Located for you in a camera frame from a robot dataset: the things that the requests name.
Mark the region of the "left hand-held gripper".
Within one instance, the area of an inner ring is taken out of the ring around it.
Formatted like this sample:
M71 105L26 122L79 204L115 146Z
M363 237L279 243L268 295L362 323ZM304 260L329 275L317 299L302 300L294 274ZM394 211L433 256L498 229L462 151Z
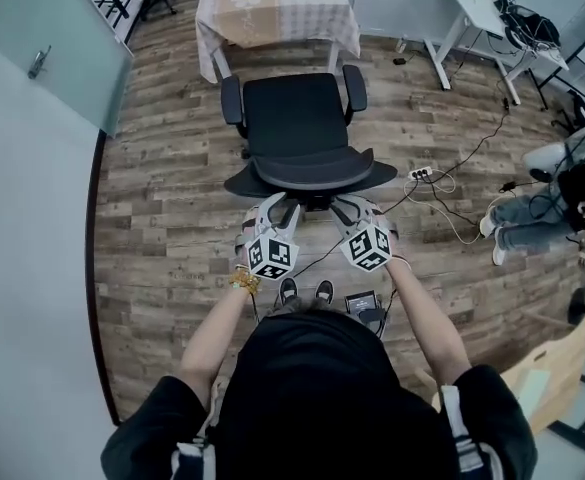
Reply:
M270 219L271 210L285 199L286 193L278 192L252 207L243 219L241 233L235 239L238 264L261 279L281 279L293 270L296 263L299 247L293 238L301 206L290 205L279 223L273 223Z

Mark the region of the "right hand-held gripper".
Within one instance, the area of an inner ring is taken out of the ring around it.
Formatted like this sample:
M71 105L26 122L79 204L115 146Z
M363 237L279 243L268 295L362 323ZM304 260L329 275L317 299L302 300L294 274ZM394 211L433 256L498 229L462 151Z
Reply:
M392 258L391 238L398 233L376 203L359 195L341 195L331 202L329 212L343 238L341 252L352 266L373 272Z

